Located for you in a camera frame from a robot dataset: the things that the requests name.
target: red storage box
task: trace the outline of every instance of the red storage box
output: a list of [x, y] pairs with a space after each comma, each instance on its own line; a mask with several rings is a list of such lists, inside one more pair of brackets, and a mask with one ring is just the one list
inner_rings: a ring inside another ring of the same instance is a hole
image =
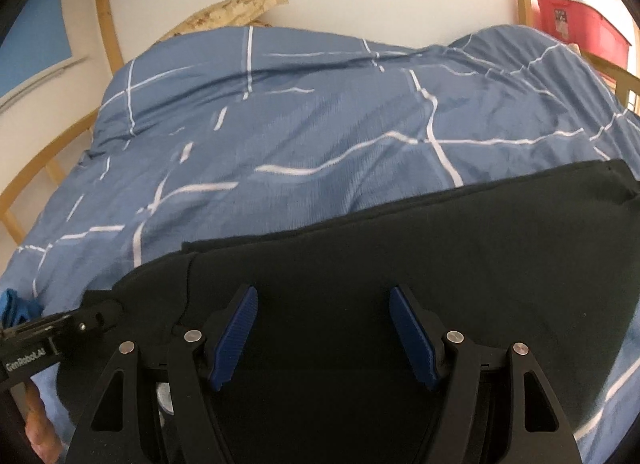
[[631, 44], [611, 22], [579, 0], [537, 0], [540, 30], [626, 69]]

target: blue gripper pad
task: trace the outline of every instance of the blue gripper pad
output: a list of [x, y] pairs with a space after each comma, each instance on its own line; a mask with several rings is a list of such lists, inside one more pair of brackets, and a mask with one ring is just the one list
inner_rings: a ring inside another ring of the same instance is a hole
[[255, 287], [249, 287], [216, 346], [213, 371], [209, 377], [215, 391], [219, 392], [222, 385], [233, 377], [257, 314], [258, 292]]
[[428, 389], [434, 390], [440, 381], [436, 372], [435, 351], [398, 287], [391, 289], [389, 313], [415, 378], [426, 384]]

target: human hand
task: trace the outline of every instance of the human hand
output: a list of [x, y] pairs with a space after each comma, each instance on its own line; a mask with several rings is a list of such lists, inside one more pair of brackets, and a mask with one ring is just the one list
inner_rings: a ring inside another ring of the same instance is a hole
[[33, 381], [24, 384], [26, 388], [26, 402], [29, 409], [25, 421], [24, 432], [34, 452], [45, 464], [55, 464], [62, 453], [62, 443], [47, 418], [44, 403], [40, 399], [40, 391]]

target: metal pin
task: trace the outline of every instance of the metal pin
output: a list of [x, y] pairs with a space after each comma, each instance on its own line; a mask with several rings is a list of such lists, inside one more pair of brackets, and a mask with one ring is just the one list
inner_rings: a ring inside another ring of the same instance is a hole
[[199, 330], [190, 330], [184, 334], [184, 340], [188, 343], [195, 343], [196, 341], [200, 341], [202, 338], [202, 332]]
[[465, 340], [465, 337], [462, 335], [462, 332], [450, 330], [447, 332], [447, 339], [452, 343], [462, 343]]
[[136, 348], [135, 343], [132, 341], [125, 341], [120, 344], [120, 354], [130, 354], [133, 349]]
[[513, 351], [516, 352], [516, 354], [520, 354], [521, 356], [526, 356], [527, 354], [529, 354], [529, 347], [524, 345], [524, 343], [514, 343]]

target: blue bedsheet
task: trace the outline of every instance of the blue bedsheet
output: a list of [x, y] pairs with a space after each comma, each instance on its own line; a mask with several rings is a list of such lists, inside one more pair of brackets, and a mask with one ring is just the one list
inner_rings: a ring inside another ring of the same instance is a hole
[[[575, 53], [499, 26], [411, 50], [279, 28], [173, 38], [106, 91], [88, 152], [0, 289], [72, 309], [185, 240], [297, 228], [391, 200], [588, 159], [640, 177], [640, 121]], [[603, 462], [640, 412], [640, 313], [593, 418]], [[54, 370], [36, 378], [65, 440]]]

